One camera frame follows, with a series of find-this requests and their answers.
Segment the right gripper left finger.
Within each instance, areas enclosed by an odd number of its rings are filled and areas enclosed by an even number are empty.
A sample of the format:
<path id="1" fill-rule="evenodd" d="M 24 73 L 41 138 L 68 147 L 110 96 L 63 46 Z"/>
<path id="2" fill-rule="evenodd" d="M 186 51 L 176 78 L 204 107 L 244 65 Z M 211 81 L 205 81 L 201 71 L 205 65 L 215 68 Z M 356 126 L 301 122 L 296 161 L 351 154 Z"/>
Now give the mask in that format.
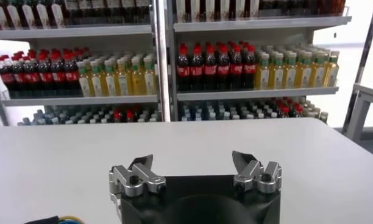
<path id="1" fill-rule="evenodd" d="M 110 193 L 138 197 L 146 187 L 150 193 L 161 194 L 166 189 L 166 178 L 151 171 L 153 160 L 150 154 L 135 158 L 129 167 L 113 166 L 108 173 Z"/>

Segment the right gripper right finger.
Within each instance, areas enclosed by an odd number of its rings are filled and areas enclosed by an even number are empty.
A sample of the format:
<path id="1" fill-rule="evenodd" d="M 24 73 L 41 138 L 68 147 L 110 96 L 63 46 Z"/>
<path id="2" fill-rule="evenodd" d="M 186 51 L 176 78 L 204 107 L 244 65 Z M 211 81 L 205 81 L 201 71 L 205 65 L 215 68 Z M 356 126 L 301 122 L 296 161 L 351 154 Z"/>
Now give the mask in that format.
<path id="1" fill-rule="evenodd" d="M 262 194 L 273 194 L 282 189 L 282 167 L 278 162 L 270 161 L 264 166 L 253 155 L 232 152 L 236 171 L 233 185 L 237 193 L 245 193 L 256 189 Z"/>

